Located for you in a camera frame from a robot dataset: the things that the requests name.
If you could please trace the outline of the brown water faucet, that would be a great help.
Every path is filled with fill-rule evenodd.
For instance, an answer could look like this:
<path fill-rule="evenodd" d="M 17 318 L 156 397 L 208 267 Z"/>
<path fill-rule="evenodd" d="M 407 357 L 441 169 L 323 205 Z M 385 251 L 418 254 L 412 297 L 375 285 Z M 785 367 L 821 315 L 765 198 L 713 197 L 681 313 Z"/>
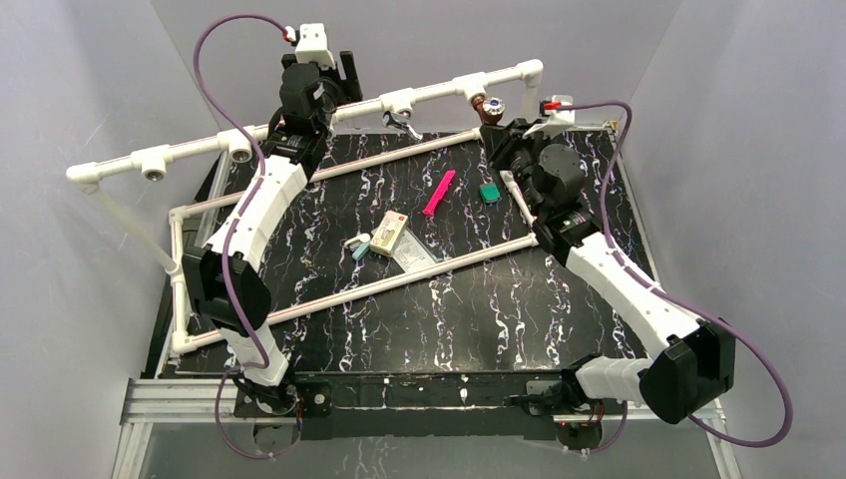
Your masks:
<path fill-rule="evenodd" d="M 502 99 L 484 94 L 475 95 L 470 100 L 470 105 L 478 114 L 481 123 L 487 126 L 498 125 L 506 111 L 506 104 Z"/>

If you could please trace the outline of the white PVC pipe frame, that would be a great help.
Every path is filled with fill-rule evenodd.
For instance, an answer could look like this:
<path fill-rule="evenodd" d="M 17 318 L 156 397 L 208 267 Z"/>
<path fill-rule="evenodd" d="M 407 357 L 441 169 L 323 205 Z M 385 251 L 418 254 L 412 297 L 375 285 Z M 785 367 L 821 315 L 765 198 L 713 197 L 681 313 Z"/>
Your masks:
<path fill-rule="evenodd" d="M 345 121 L 386 111 L 397 113 L 403 107 L 412 107 L 417 103 L 450 96 L 463 96 L 466 100 L 470 101 L 475 95 L 483 94 L 486 88 L 490 86 L 514 81 L 524 83 L 525 92 L 523 100 L 529 102 L 537 96 L 538 87 L 542 82 L 543 70 L 544 66 L 541 60 L 528 60 L 516 66 L 494 72 L 473 73 L 435 85 L 389 92 L 377 99 L 343 106 L 335 117 L 339 121 Z M 173 312 L 173 338 L 171 343 L 171 350 L 175 355 L 194 352 L 202 347 L 225 339 L 224 335 L 217 331 L 210 331 L 201 335 L 190 335 L 188 333 L 187 320 L 189 305 L 187 275 L 184 271 L 186 248 L 182 244 L 183 223 L 185 219 L 192 216 L 221 209 L 226 206 L 238 205 L 246 198 L 247 193 L 233 193 L 192 206 L 178 207 L 170 210 L 169 222 L 171 225 L 172 246 L 169 250 L 164 250 L 121 207 L 101 190 L 100 182 L 104 178 L 133 170 L 138 170 L 143 175 L 152 175 L 155 178 L 160 178 L 166 173 L 169 164 L 177 160 L 208 152 L 220 151 L 226 154 L 240 155 L 252 150 L 255 141 L 266 139 L 268 131 L 269 127 L 267 125 L 260 127 L 249 126 L 244 132 L 227 130 L 213 137 L 178 145 L 159 145 L 135 151 L 126 157 L 104 162 L 74 165 L 66 171 L 67 180 L 76 185 L 83 193 L 96 198 L 131 236 L 143 244 L 169 276 L 174 295 L 173 303 L 175 305 Z M 505 253 L 515 252 L 533 245 L 535 245 L 535 241 L 531 237 L 524 237 L 510 240 L 503 245 L 486 247 L 480 251 L 468 253 L 456 259 L 449 259 L 417 272 L 403 273 L 378 283 L 356 286 L 341 293 L 335 293 L 284 310 L 272 312 L 268 315 L 266 323 L 269 326 L 280 324 L 345 302 L 351 302 L 362 297 L 389 291 L 410 284 L 420 278 L 450 272 L 466 265 L 474 265 L 483 260 Z"/>

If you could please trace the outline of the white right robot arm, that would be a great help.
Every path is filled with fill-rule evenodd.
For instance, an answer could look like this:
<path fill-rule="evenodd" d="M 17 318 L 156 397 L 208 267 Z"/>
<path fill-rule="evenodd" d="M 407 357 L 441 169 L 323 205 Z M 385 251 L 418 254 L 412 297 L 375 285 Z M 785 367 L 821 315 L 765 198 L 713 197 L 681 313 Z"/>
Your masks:
<path fill-rule="evenodd" d="M 538 122 L 484 125 L 489 166 L 510 173 L 533 217 L 540 247 L 596 291 L 638 337 L 645 359 L 589 355 L 565 368 L 541 398 L 576 413 L 603 399 L 646 405 L 676 424 L 734 385 L 735 340 L 658 297 L 615 256 L 602 222 L 583 196 L 586 175 L 576 151 L 545 136 Z"/>

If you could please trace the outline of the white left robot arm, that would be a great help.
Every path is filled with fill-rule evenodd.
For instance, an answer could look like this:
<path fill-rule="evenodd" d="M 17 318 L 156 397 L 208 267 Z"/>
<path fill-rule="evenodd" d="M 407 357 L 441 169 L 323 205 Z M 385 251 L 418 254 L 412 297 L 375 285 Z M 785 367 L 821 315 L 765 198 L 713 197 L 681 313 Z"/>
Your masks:
<path fill-rule="evenodd" d="M 292 411 L 298 390 L 270 330 L 272 297 L 258 271 L 283 214 L 326 154 L 332 115 L 362 99 L 352 52 L 342 51 L 339 58 L 339 66 L 322 68 L 316 61 L 283 56 L 280 105 L 257 150 L 259 164 L 247 189 L 206 243 L 183 253 L 193 312 L 234 352 L 241 371 L 232 382 L 268 414 Z"/>

